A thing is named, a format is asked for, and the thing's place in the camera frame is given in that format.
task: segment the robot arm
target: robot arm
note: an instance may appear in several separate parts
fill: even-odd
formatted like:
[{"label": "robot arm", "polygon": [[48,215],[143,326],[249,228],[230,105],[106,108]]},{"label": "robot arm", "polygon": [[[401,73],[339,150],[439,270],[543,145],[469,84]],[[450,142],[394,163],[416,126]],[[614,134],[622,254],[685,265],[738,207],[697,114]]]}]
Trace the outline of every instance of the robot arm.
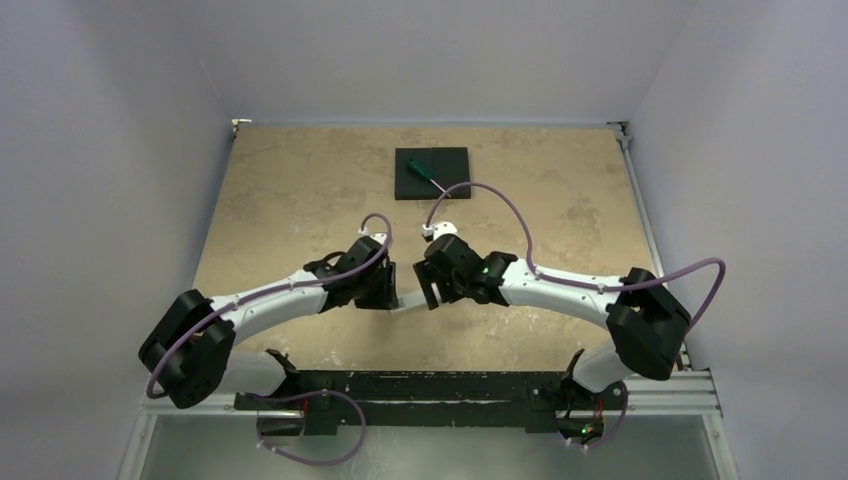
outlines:
[{"label": "robot arm", "polygon": [[[323,313],[351,300],[357,308],[397,308],[395,264],[389,261],[388,253],[362,269],[387,240],[383,233],[362,236],[347,252],[331,253],[280,281],[253,290],[211,298],[197,290],[184,292],[142,344],[139,359],[154,372],[166,352],[190,328],[221,311],[166,360],[157,379],[159,384],[178,408],[194,406],[215,392],[270,395],[294,367],[274,351],[231,353],[232,348],[275,325]],[[361,271],[347,278],[322,282],[357,268]]]},{"label": "robot arm", "polygon": [[568,287],[538,278],[527,261],[492,252],[481,258],[447,222],[433,229],[424,261],[414,265],[428,307],[471,298],[477,303],[534,306],[590,321],[610,332],[610,340],[579,351],[565,387],[587,396],[602,392],[633,373],[667,380],[691,321],[664,287],[610,292],[609,287],[641,283],[654,276],[633,268],[625,277],[587,276],[540,267],[556,278],[598,284],[598,290]]}]

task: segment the cable connector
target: cable connector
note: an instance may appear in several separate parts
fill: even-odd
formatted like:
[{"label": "cable connector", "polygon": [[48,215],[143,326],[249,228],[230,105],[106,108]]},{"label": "cable connector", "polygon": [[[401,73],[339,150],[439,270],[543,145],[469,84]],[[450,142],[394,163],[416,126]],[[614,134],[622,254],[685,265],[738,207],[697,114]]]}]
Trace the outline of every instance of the cable connector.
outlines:
[{"label": "cable connector", "polygon": [[421,236],[424,237],[424,241],[430,243],[433,241],[433,236],[436,235],[436,227],[432,224],[421,225]]}]

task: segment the white wall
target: white wall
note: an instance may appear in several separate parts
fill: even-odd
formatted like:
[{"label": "white wall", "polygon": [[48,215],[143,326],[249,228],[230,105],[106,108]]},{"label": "white wall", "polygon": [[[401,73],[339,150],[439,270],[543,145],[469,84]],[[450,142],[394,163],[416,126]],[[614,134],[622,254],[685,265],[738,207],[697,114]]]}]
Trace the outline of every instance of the white wall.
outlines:
[{"label": "white wall", "polygon": [[629,118],[694,0],[179,0],[232,117]]},{"label": "white wall", "polygon": [[112,478],[228,117],[168,2],[0,5],[3,478]]},{"label": "white wall", "polygon": [[633,117],[667,269],[728,263],[690,345],[744,479],[846,476],[846,24],[843,0],[700,0]]}]

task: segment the wooden table surface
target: wooden table surface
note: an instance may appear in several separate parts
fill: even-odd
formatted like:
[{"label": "wooden table surface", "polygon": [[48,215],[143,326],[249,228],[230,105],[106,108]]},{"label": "wooden table surface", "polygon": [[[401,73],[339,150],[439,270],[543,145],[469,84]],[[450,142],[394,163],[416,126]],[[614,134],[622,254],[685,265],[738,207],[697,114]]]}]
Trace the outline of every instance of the wooden table surface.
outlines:
[{"label": "wooden table surface", "polygon": [[[239,131],[195,279],[206,296],[286,277],[357,238],[362,217],[391,220],[398,294],[418,289],[421,224],[432,201],[395,201],[394,149],[468,147],[471,177],[509,196],[525,216],[537,264],[580,273],[651,268],[612,131],[566,128],[317,128]],[[446,201],[481,256],[525,256],[521,227],[500,199],[475,190]],[[371,231],[381,230],[377,220]],[[581,320],[528,307],[463,300],[391,315],[351,306],[267,330],[238,348],[275,348],[301,369],[563,370],[574,352],[608,338]]]}]

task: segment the green handle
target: green handle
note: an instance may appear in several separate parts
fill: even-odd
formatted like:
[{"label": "green handle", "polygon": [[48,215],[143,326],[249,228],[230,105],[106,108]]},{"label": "green handle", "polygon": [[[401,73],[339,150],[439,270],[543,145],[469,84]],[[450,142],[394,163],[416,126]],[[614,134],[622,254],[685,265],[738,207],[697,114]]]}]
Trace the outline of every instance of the green handle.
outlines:
[{"label": "green handle", "polygon": [[409,167],[409,169],[412,170],[413,172],[415,172],[416,174],[420,175],[425,180],[432,180],[433,179],[433,175],[430,174],[430,172],[428,172],[427,169],[424,168],[423,165],[421,165],[420,163],[416,162],[415,160],[413,160],[411,158],[406,161],[406,166]]}]

